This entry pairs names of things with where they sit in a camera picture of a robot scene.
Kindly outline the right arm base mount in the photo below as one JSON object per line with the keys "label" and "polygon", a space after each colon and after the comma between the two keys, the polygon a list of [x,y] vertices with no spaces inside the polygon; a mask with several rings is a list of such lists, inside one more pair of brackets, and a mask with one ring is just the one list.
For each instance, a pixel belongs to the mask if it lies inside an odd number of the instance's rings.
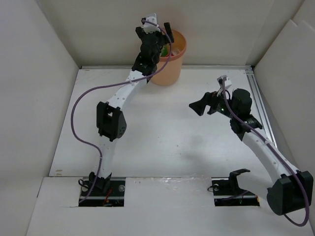
{"label": "right arm base mount", "polygon": [[248,169],[239,169],[230,172],[228,177],[213,177],[207,188],[214,196],[216,207],[259,207],[257,195],[239,187],[237,176],[249,173]]}

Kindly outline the green plastic bottle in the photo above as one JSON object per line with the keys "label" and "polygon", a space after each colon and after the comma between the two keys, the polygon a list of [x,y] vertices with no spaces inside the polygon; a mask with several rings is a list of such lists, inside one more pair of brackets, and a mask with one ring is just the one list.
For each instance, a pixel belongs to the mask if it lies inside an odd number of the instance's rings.
{"label": "green plastic bottle", "polygon": [[166,57],[169,56],[169,53],[170,53],[170,45],[166,44],[166,45],[163,46],[163,48],[161,50],[160,57],[166,58]]}

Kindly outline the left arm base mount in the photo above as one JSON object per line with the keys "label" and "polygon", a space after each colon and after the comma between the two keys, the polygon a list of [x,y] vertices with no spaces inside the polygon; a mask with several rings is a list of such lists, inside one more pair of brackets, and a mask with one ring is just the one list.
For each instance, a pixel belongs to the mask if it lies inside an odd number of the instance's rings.
{"label": "left arm base mount", "polygon": [[80,207],[123,207],[125,203],[126,179],[98,177],[91,193],[88,195],[94,180],[91,172],[86,179],[79,179],[81,187],[78,206]]}

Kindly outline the clear crushed blue-cap bottle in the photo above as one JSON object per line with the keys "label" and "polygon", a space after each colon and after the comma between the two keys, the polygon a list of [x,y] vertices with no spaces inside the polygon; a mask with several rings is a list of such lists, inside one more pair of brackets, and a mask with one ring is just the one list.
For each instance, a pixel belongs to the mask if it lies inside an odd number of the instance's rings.
{"label": "clear crushed blue-cap bottle", "polygon": [[176,55],[178,55],[178,54],[180,54],[180,53],[181,53],[180,48],[174,48],[174,49],[171,51],[171,56],[174,57],[174,56],[176,56]]}

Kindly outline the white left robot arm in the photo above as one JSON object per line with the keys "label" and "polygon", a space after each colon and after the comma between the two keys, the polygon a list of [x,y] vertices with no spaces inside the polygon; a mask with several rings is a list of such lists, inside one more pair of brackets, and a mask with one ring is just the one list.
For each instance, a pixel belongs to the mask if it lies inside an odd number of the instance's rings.
{"label": "white left robot arm", "polygon": [[89,181],[99,195],[106,194],[110,189],[114,150],[118,139],[124,135],[127,128],[123,111],[140,89],[159,73],[157,64],[163,47],[174,43],[169,22],[164,23],[164,31],[161,31],[159,27],[149,24],[149,20],[145,19],[143,25],[137,27],[135,31],[142,43],[126,84],[108,101],[99,102],[96,107],[101,159],[89,174]]}

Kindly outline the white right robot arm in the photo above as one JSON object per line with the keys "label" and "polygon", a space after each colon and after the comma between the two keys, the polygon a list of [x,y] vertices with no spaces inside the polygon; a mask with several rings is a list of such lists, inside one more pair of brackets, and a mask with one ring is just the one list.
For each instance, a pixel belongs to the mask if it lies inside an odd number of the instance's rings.
{"label": "white right robot arm", "polygon": [[227,182],[230,192],[256,194],[267,201],[276,215],[287,215],[301,209],[310,212],[314,185],[312,174],[291,164],[267,138],[262,124],[251,114],[252,98],[247,90],[207,92],[189,107],[199,116],[208,107],[209,115],[220,113],[229,118],[231,130],[269,174],[269,180],[262,181],[248,169],[233,171]]}

